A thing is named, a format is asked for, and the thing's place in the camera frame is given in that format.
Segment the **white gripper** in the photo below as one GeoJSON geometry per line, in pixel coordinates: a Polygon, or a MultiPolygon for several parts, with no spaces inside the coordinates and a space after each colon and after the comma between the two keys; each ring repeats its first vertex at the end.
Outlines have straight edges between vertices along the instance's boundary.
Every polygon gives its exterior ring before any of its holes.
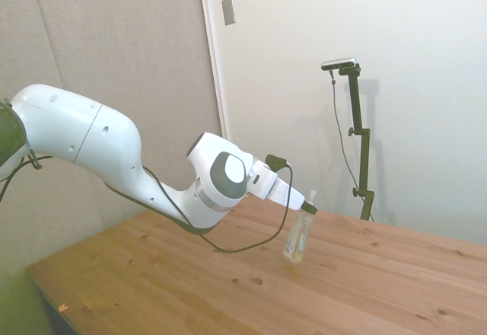
{"type": "Polygon", "coordinates": [[[312,203],[305,202],[303,194],[279,177],[276,178],[266,198],[294,211],[302,209],[310,215],[317,213],[317,208],[312,203]]]}

